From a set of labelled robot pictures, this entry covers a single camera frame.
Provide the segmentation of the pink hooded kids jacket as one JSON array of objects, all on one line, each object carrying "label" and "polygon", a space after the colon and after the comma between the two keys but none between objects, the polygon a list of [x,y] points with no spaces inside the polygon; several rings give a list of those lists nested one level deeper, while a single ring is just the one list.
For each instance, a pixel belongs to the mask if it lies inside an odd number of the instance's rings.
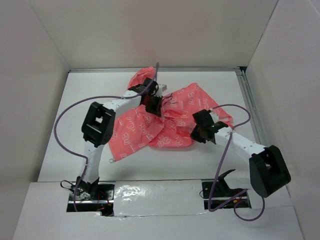
[{"label": "pink hooded kids jacket", "polygon": [[140,105],[117,118],[108,145],[115,161],[144,147],[186,148],[194,144],[190,134],[195,127],[193,114],[217,107],[196,82],[164,96],[161,116],[146,112]]}]

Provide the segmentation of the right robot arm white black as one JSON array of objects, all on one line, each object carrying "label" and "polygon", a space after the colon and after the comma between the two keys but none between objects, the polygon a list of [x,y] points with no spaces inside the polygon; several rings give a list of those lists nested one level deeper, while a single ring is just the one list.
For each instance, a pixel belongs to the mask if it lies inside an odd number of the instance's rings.
[{"label": "right robot arm white black", "polygon": [[192,115],[195,128],[190,137],[199,143],[212,142],[228,147],[233,154],[249,166],[250,187],[261,197],[267,198],[291,182],[280,149],[255,143],[236,133],[222,121],[215,122],[217,115],[212,110],[200,110]]}]

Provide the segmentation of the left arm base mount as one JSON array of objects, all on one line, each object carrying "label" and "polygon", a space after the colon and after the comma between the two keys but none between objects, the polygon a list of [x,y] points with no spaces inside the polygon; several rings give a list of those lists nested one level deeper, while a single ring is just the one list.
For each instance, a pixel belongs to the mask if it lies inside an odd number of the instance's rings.
[{"label": "left arm base mount", "polygon": [[75,186],[75,183],[68,180],[60,182],[60,187],[69,192],[66,207],[68,213],[97,212],[104,217],[114,216],[115,184],[113,182],[98,183],[91,194],[78,188],[74,195]]}]

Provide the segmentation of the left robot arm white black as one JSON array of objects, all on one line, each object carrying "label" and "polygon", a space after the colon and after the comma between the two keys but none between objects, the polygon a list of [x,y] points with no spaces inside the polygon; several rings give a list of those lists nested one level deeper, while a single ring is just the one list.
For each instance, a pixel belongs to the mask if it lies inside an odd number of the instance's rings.
[{"label": "left robot arm white black", "polygon": [[99,193],[99,165],[104,146],[111,140],[115,121],[131,109],[145,106],[145,110],[161,116],[165,84],[159,84],[147,77],[142,84],[130,87],[122,96],[106,103],[93,102],[87,111],[81,127],[83,133],[85,164],[83,172],[76,179],[76,188],[88,200]]}]

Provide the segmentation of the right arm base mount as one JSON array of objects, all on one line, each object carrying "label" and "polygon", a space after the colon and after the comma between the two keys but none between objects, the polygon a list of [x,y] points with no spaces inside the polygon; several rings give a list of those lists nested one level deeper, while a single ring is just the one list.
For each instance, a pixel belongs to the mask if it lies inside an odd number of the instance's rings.
[{"label": "right arm base mount", "polygon": [[[235,169],[230,169],[219,175],[211,199],[211,209],[218,207],[220,204],[224,203],[229,198],[233,197],[235,194],[243,191],[242,188],[230,187],[231,185],[226,182],[225,178],[234,171]],[[202,190],[199,192],[199,196],[204,201],[204,209],[208,210],[208,201],[213,181],[205,180],[202,181],[201,184]],[[245,192],[242,195],[237,196],[234,200],[224,204],[222,206],[222,209],[232,209],[235,207],[236,204],[236,208],[251,208],[248,194]]]}]

